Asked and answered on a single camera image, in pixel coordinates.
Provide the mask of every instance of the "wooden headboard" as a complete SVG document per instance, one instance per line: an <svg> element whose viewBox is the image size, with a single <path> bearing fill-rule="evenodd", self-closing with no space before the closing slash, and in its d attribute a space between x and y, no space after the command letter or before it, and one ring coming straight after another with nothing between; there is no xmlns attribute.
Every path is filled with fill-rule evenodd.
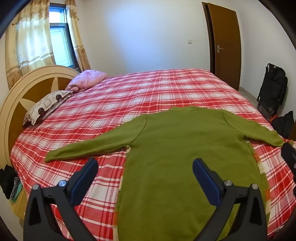
<svg viewBox="0 0 296 241"><path fill-rule="evenodd" d="M61 65L44 66L26 74L12 87L0 112L0 168L12 165L9 154L23 131L26 112L47 94L64 90L78 74Z"/></svg>

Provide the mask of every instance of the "plaid blanket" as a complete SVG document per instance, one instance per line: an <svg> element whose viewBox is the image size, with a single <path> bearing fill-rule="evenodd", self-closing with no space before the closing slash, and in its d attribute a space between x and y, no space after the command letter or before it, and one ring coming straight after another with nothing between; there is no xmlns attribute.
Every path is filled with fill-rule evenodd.
<svg viewBox="0 0 296 241"><path fill-rule="evenodd" d="M80 170L88 158L45 164L43 159L47 152L92 139L143 113L190 105L225 109L272 130L255 107L206 70L152 71L108 78L74 94L41 124L27 127L17 139L10 157L27 192L36 183L42 187L57 185ZM251 143L262 161L271 189L270 235L287 221L294 209L295 184L280 148ZM112 218L125 152L95 158L99 163L98 175L75 209L98 240L113 240ZM63 234L71 239L55 206L53 211Z"/></svg>

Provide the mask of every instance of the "patterned pillowcase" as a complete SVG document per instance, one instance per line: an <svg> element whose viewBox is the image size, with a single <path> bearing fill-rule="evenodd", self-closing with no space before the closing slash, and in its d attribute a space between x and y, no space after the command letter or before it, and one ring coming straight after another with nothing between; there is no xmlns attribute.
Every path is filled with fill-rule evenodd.
<svg viewBox="0 0 296 241"><path fill-rule="evenodd" d="M71 91L55 91L46 95L26 113L22 125L24 126L28 122L35 125L36 121L45 120L62 103L69 99L71 95Z"/></svg>

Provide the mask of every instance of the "beige curtain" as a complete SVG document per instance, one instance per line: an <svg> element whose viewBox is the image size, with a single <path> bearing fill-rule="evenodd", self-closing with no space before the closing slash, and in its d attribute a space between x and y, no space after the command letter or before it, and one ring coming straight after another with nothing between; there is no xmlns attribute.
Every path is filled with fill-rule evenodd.
<svg viewBox="0 0 296 241"><path fill-rule="evenodd" d="M71 40L73 43L75 55L81 71L90 69L89 61L86 56L85 48L82 44L79 29L75 0L66 0L66 17L69 25Z"/></svg>
<svg viewBox="0 0 296 241"><path fill-rule="evenodd" d="M9 89L26 73L55 64L49 26L49 0L31 1L6 32L5 62Z"/></svg>

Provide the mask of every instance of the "door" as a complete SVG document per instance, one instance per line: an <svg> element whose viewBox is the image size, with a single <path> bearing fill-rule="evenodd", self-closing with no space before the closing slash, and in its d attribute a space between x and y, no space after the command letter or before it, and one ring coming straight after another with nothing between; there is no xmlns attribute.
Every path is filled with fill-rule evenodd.
<svg viewBox="0 0 296 241"><path fill-rule="evenodd" d="M215 75L238 90L241 76L242 50L237 14L235 11L208 3L212 28L209 31L213 49Z"/></svg>

